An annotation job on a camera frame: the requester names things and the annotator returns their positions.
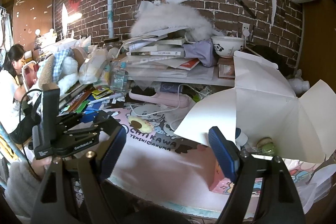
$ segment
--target blue gripper pad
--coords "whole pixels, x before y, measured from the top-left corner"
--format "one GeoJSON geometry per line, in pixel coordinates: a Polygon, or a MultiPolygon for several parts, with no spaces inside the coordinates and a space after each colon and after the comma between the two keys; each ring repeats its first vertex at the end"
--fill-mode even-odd
{"type": "Polygon", "coordinates": [[[210,128],[209,143],[224,176],[235,183],[240,162],[237,154],[238,149],[235,149],[233,142],[226,140],[218,127],[210,128]]]}

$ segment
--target pink brush handle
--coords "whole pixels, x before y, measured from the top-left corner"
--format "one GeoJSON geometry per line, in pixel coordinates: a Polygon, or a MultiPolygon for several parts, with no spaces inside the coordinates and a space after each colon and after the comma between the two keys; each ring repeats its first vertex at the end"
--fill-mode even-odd
{"type": "Polygon", "coordinates": [[[139,101],[153,103],[153,104],[162,104],[166,106],[178,107],[179,99],[180,99],[180,108],[184,108],[189,105],[187,96],[183,94],[179,95],[179,99],[177,97],[177,94],[168,93],[168,92],[157,92],[153,96],[145,96],[145,95],[140,95],[140,94],[134,94],[130,91],[128,95],[133,100],[139,100],[139,101]]]}

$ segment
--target white t-shirt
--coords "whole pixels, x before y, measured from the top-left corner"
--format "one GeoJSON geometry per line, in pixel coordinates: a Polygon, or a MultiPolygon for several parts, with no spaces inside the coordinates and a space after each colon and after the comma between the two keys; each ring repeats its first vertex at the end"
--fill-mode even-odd
{"type": "MultiPolygon", "coordinates": [[[[17,76],[5,69],[0,71],[0,122],[8,134],[12,133],[19,124],[20,103],[14,99],[15,91],[20,87],[17,76]]],[[[21,120],[25,117],[21,111],[21,120]]]]}

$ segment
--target panda bowl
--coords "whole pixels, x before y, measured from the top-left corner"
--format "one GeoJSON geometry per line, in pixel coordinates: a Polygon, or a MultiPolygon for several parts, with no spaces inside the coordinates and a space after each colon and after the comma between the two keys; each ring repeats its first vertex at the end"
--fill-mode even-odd
{"type": "Polygon", "coordinates": [[[233,58],[235,51],[244,47],[244,39],[239,37],[211,37],[216,53],[225,58],[233,58]]]}

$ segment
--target person's hand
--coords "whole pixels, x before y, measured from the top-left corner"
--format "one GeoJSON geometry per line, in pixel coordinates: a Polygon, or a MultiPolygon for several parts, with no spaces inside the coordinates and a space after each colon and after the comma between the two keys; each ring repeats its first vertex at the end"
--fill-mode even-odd
{"type": "Polygon", "coordinates": [[[45,165],[50,165],[51,160],[52,160],[52,156],[46,157],[44,159],[41,160],[37,160],[36,158],[33,159],[33,162],[31,163],[31,167],[32,169],[35,171],[35,173],[38,175],[39,180],[42,180],[45,174],[45,165]]]}

